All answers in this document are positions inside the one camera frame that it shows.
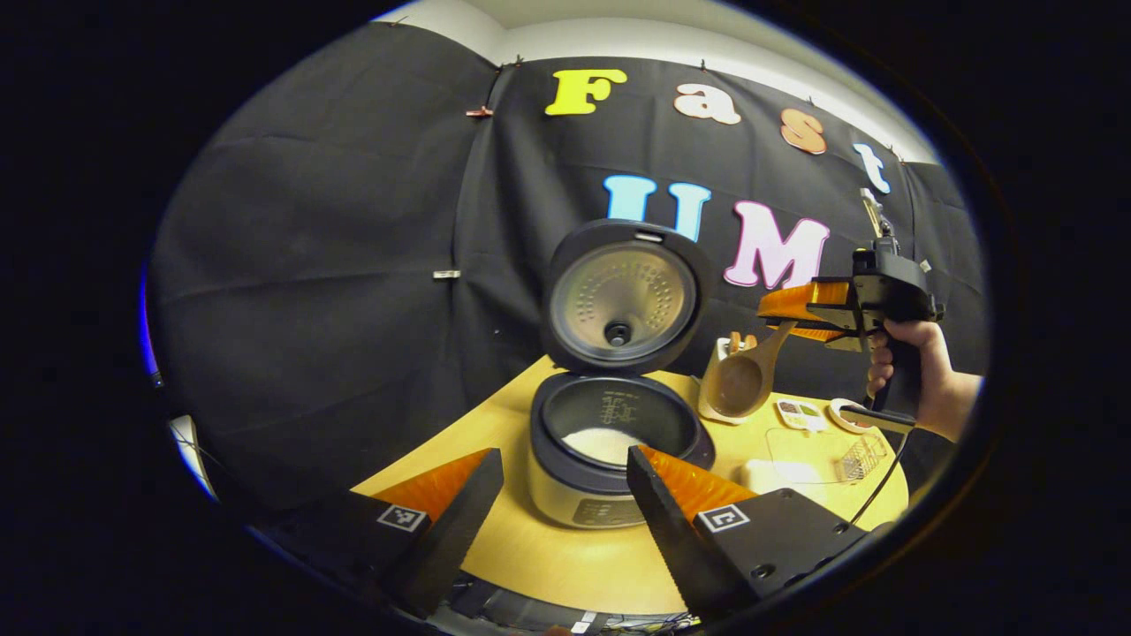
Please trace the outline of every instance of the wooden table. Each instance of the wooden table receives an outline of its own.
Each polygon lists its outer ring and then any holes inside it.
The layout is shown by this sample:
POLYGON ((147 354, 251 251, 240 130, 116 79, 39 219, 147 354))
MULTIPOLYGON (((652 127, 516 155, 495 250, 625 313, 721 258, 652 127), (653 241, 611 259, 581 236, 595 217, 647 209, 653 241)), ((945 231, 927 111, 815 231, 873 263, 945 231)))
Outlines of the wooden table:
MULTIPOLYGON (((519 594, 582 610, 631 614, 687 611, 647 526, 569 528, 547 521, 534 507, 526 478, 530 402, 538 385, 558 372, 561 371, 553 368, 550 359, 543 358, 450 427, 353 490, 373 495, 468 453, 498 447, 502 452, 503 489, 467 552, 463 564, 465 571, 519 594)), ((647 377, 667 385, 689 404, 696 404, 699 385, 694 379, 664 371, 647 377)), ((778 397, 795 396, 774 394, 772 399, 778 397)), ((828 403, 809 397, 797 399, 810 402, 822 411, 828 403)), ((831 422, 828 430, 819 433, 787 429, 772 402, 737 427, 706 420, 703 424, 715 441, 717 454, 711 472, 734 481, 739 481, 740 467, 749 459, 782 462, 784 455, 805 453, 831 456, 830 453, 843 454, 860 439, 831 422)), ((863 480, 823 484, 763 483, 756 489, 768 491, 789 485, 840 517, 851 518, 895 457, 883 436, 875 435, 887 456, 863 480)), ((897 466, 857 525, 871 530, 893 521, 906 507, 907 480, 897 466)))

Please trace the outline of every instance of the hand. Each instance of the hand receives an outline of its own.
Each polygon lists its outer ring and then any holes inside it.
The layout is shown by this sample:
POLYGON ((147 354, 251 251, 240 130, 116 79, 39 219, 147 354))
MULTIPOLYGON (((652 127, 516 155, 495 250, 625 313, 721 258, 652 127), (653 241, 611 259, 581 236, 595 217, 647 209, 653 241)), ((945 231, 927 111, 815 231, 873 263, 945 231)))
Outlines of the hand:
MULTIPOLYGON (((884 320, 883 328, 891 337, 920 350, 923 386, 916 418, 918 426, 957 441, 982 388, 982 377, 960 373, 951 368, 947 341, 935 323, 884 320)), ((869 397, 875 397, 895 372, 891 350, 887 347, 888 337, 882 333, 874 334, 872 343, 875 350, 872 351, 872 367, 867 370, 869 397)))

